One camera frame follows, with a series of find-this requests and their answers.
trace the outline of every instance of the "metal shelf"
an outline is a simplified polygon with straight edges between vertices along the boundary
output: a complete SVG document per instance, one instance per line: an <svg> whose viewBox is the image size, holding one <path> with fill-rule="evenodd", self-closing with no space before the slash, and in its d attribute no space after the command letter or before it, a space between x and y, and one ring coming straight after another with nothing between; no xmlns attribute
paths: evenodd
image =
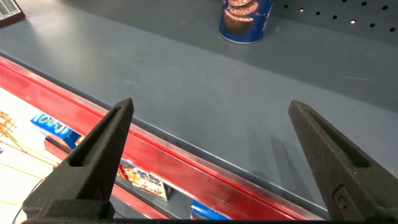
<svg viewBox="0 0 398 224"><path fill-rule="evenodd" d="M128 204L122 202L113 195L110 201L116 211L115 218L147 218L145 215L137 212L137 210L131 208Z"/></svg>
<svg viewBox="0 0 398 224"><path fill-rule="evenodd" d="M220 1L40 3L19 1L2 54L106 105L132 97L137 125L318 215L291 100L398 175L396 45L275 15L236 45L218 35Z"/></svg>

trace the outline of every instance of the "lower shelf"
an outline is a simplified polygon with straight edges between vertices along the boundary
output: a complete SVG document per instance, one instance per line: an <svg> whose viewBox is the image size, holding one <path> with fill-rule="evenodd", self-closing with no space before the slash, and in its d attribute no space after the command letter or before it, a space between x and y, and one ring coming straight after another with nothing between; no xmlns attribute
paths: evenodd
<svg viewBox="0 0 398 224"><path fill-rule="evenodd" d="M115 218L148 218L113 195L110 201L116 211Z"/></svg>

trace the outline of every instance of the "can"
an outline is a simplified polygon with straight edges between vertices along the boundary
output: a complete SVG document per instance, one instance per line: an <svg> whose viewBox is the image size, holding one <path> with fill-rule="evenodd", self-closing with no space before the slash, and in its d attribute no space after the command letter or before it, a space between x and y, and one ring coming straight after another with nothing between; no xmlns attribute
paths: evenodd
<svg viewBox="0 0 398 224"><path fill-rule="evenodd" d="M220 35L249 44L261 39L274 0L224 0Z"/></svg>

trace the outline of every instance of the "gray surface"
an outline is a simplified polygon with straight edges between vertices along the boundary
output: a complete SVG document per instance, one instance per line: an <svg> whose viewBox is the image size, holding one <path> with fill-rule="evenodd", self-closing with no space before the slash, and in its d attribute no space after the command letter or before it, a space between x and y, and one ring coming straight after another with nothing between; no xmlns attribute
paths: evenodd
<svg viewBox="0 0 398 224"><path fill-rule="evenodd" d="M139 197L141 200L147 202L165 215L176 219L190 219L190 210L193 199L188 196L175 190L171 194L169 200L165 201L158 196L133 187L130 180L124 180L120 177L116 177L116 180L120 186L127 187L136 197Z"/></svg>
<svg viewBox="0 0 398 224"><path fill-rule="evenodd" d="M276 16L262 41L233 44L221 1L19 3L27 20L0 30L0 52L109 105L132 97L135 116L259 185L324 207L293 99L398 176L396 46Z"/></svg>
<svg viewBox="0 0 398 224"><path fill-rule="evenodd" d="M115 218L147 218L137 210L131 208L128 204L122 202L115 196L111 196L110 201L116 211Z"/></svg>
<svg viewBox="0 0 398 224"><path fill-rule="evenodd" d="M276 0L275 15L398 45L396 0Z"/></svg>

